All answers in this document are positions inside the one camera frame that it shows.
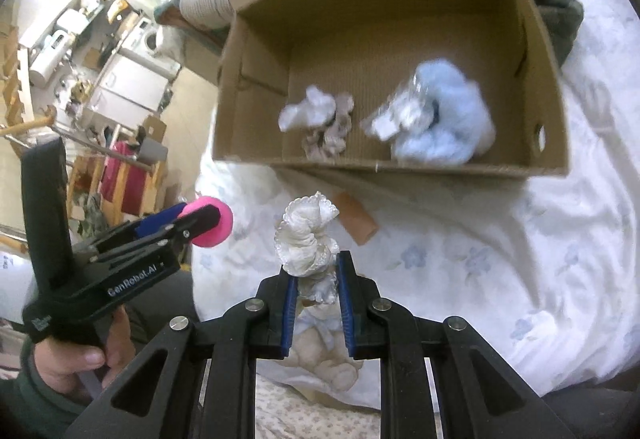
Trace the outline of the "person's left hand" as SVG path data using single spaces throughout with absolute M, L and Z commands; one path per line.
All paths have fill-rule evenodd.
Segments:
M 101 381 L 102 388 L 106 388 L 135 355 L 124 306 L 114 311 L 107 341 L 102 348 L 66 343 L 53 337 L 34 346 L 35 368 L 42 381 L 55 393 L 82 404 L 89 403 L 92 396 L 81 382 L 80 373 L 106 367 Z

